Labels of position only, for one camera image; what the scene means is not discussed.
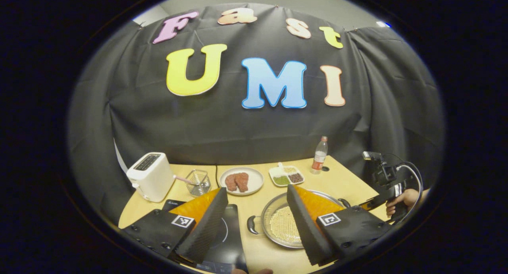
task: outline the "foam letter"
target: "foam letter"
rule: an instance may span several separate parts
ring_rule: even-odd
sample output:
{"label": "foam letter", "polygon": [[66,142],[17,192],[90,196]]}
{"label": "foam letter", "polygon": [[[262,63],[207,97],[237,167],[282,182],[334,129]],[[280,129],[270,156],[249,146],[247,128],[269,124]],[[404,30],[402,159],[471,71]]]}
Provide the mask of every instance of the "foam letter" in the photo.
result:
{"label": "foam letter", "polygon": [[235,8],[222,13],[222,17],[217,20],[221,25],[234,23],[251,23],[258,19],[254,17],[254,10],[250,8]]}
{"label": "foam letter", "polygon": [[319,27],[319,30],[325,32],[325,39],[328,44],[335,46],[335,48],[343,48],[344,46],[337,41],[337,38],[341,38],[341,35],[333,30],[332,27]]}
{"label": "foam letter", "polygon": [[286,108],[304,108],[307,101],[303,99],[303,71],[307,66],[299,61],[288,61],[277,77],[263,58],[247,58],[242,61],[247,68],[247,98],[242,101],[244,108],[261,108],[265,100],[261,99],[261,89],[272,107],[281,101]]}
{"label": "foam letter", "polygon": [[227,49],[225,44],[209,44],[201,49],[205,53],[205,73],[198,80],[187,80],[187,61],[193,55],[192,48],[184,48],[167,55],[169,61],[167,68],[166,84],[167,89],[175,95],[199,95],[214,87],[219,78],[221,67],[221,54]]}
{"label": "foam letter", "polygon": [[159,36],[154,40],[154,44],[165,41],[167,39],[172,39],[173,37],[176,36],[176,32],[174,32],[175,28],[177,28],[178,30],[183,29],[187,25],[189,18],[195,18],[198,15],[199,15],[198,12],[192,12],[189,14],[165,20],[164,26],[162,30],[160,30]]}
{"label": "foam letter", "polygon": [[310,38],[310,32],[309,32],[309,30],[307,30],[307,28],[309,28],[309,26],[307,26],[307,24],[305,24],[305,22],[302,22],[300,20],[293,19],[293,18],[287,18],[286,23],[287,23],[287,27],[286,27],[287,30],[290,33],[292,33],[293,35],[295,35],[297,37],[304,38],[304,39]]}
{"label": "foam letter", "polygon": [[328,94],[325,103],[329,106],[343,106],[346,103],[341,89],[341,73],[343,72],[335,66],[320,66],[319,68],[326,77]]}

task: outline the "person's hand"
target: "person's hand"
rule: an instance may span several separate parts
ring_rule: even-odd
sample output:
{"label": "person's hand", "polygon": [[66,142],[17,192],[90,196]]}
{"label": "person's hand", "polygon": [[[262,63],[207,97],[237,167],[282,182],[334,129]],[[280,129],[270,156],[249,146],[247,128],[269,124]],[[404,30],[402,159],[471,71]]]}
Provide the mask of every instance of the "person's hand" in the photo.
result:
{"label": "person's hand", "polygon": [[418,191],[416,189],[406,189],[400,196],[396,197],[393,201],[386,203],[386,215],[390,218],[395,214],[395,205],[399,202],[404,202],[408,210],[416,203],[418,198]]}
{"label": "person's hand", "polygon": [[[247,273],[245,271],[243,271],[242,269],[235,268],[231,271],[231,274],[247,274]],[[259,270],[258,272],[256,272],[256,274],[273,274],[273,270],[265,268],[265,269]]]}

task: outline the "raw meat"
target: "raw meat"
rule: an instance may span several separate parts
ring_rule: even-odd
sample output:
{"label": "raw meat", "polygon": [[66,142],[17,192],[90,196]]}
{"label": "raw meat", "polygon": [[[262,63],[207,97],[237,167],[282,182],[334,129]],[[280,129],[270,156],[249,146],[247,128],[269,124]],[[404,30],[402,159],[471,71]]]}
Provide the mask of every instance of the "raw meat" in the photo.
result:
{"label": "raw meat", "polygon": [[225,185],[228,191],[236,191],[235,177],[236,174],[231,174],[225,178]]}
{"label": "raw meat", "polygon": [[249,175],[247,173],[238,173],[235,177],[236,185],[240,192],[245,193],[248,191],[247,182],[249,181]]}

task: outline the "letter m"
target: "letter m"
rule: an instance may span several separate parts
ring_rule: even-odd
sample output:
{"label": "letter m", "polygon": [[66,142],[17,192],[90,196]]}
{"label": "letter m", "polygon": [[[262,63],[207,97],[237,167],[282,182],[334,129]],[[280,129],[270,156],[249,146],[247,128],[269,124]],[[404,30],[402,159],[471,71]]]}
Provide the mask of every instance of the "letter m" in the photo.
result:
{"label": "letter m", "polygon": [[307,101],[303,98],[303,72],[307,66],[299,61],[285,63],[279,76],[276,76],[263,58],[247,58],[242,61],[247,68],[247,98],[242,101],[244,108],[261,108],[265,100],[261,99],[261,91],[272,107],[276,106],[285,89],[285,97],[281,101],[286,108],[304,108]]}

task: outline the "black cooktop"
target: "black cooktop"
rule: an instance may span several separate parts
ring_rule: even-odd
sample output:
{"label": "black cooktop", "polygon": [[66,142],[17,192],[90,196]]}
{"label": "black cooktop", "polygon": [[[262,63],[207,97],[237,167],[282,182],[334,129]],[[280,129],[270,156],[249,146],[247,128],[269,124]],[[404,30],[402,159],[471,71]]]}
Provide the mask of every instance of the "black cooktop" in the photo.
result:
{"label": "black cooktop", "polygon": [[[169,211],[183,203],[185,202],[167,200],[162,210]],[[198,264],[196,268],[221,274],[229,274],[234,268],[237,268],[248,273],[240,238],[238,207],[236,204],[228,204],[225,208],[216,239],[211,244],[203,263]]]}

